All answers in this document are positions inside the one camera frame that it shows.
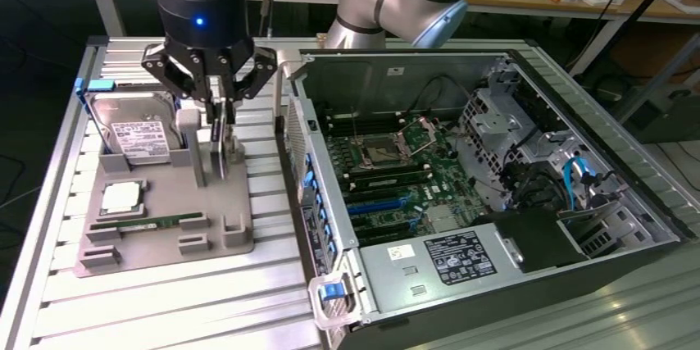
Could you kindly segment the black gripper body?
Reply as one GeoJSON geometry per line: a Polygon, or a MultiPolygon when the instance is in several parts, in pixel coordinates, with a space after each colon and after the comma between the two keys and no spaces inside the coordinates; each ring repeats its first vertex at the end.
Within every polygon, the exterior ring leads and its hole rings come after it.
{"type": "Polygon", "coordinates": [[[247,0],[156,0],[166,32],[164,43],[206,51],[206,74],[222,80],[226,53],[254,46],[248,33],[247,0]]]}

